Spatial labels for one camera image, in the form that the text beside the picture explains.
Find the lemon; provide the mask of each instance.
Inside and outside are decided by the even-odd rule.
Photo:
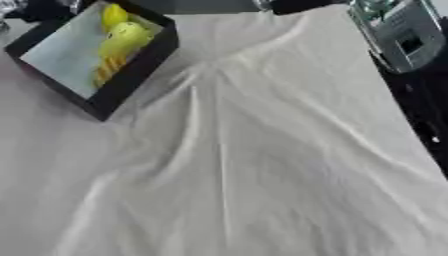
[[[99,56],[125,57],[136,53],[153,39],[150,30],[135,22],[122,22],[111,29],[107,39],[101,44]]]
[[[129,14],[118,4],[109,4],[103,11],[102,25],[106,32],[109,32],[116,25],[126,22],[129,19]]]

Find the metal device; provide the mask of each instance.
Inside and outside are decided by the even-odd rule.
[[[372,53],[394,73],[426,66],[446,45],[441,17],[429,0],[352,0],[349,6]]]

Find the dark background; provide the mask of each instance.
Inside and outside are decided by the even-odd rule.
[[[258,10],[252,0],[131,0],[131,2],[167,14],[238,13]]]

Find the yellow fruit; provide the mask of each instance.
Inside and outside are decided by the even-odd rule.
[[[124,65],[126,65],[126,59],[123,57],[102,59],[100,65],[93,72],[95,87],[103,87]]]
[[[128,19],[129,14],[118,4],[109,4],[103,11],[101,22],[104,31],[109,32],[113,27]]]
[[[99,56],[125,57],[137,52],[153,38],[152,33],[135,22],[123,22],[116,25],[101,44]]]

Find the wrinkled cloth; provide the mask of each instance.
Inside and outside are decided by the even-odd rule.
[[[2,254],[448,253],[448,183],[343,6],[174,18],[106,123],[0,56]]]

